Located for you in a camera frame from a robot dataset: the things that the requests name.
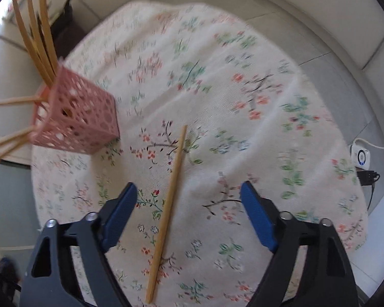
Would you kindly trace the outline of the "pink perforated utensil holder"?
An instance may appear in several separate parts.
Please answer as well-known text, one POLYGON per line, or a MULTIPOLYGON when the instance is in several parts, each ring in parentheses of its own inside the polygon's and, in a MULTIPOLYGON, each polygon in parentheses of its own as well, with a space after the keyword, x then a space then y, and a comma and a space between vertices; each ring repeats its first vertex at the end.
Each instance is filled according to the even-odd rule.
POLYGON ((120 136, 113 95, 60 65, 46 101, 34 106, 34 146, 92 155, 120 136))

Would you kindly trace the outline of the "light bamboo chopstick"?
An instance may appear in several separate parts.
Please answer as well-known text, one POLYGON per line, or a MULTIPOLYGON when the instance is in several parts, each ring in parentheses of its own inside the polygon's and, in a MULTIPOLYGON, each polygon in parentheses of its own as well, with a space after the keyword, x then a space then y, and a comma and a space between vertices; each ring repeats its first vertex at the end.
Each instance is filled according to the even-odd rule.
POLYGON ((157 238, 157 243, 155 245, 152 264, 150 266, 150 274, 149 274, 149 278, 147 282, 147 290, 145 294, 146 304, 151 304, 154 301, 155 287, 157 284, 157 277, 158 277, 159 267, 162 259, 162 253, 165 246, 166 233, 168 231, 168 226, 170 223, 173 200, 177 191, 177 180, 179 178, 179 172, 182 167, 182 153, 184 148, 184 142, 186 139, 186 132, 187 132, 187 125, 184 125, 181 130, 179 141, 177 142, 177 153, 176 153, 175 161, 173 164, 173 171, 170 175, 168 192, 166 194, 166 200, 165 200, 164 209, 162 212, 162 217, 159 222, 159 234, 157 238))

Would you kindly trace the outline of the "white power strip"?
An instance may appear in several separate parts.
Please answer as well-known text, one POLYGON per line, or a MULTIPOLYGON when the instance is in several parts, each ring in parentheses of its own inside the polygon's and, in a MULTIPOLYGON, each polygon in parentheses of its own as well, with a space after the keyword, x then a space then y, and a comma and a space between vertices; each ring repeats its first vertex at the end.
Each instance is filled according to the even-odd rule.
POLYGON ((359 144, 350 146, 350 157, 355 167, 369 170, 370 168, 370 151, 359 144))

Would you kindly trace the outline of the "dark brown stool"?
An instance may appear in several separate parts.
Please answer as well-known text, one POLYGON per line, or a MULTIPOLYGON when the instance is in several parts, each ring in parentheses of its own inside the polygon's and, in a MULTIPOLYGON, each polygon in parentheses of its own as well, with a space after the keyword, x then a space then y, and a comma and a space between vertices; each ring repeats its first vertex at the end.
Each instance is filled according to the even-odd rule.
POLYGON ((51 36, 58 59, 66 58, 85 36, 84 30, 73 18, 73 7, 70 2, 71 0, 66 0, 63 9, 61 9, 50 25, 51 36))

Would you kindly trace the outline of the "floral beige tablecloth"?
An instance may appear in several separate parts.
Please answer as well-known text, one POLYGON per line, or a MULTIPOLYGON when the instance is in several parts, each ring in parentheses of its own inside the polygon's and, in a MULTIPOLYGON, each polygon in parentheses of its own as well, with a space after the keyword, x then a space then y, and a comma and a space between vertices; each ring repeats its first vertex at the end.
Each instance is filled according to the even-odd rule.
POLYGON ((183 126, 156 306, 249 302, 271 253, 241 204, 244 181, 298 220, 329 218, 348 253, 364 244, 364 194, 329 110, 297 64, 234 15, 133 2, 64 64, 114 96, 121 137, 92 156, 34 148, 39 222, 79 220, 135 183, 136 207, 107 255, 134 306, 145 303, 183 126))

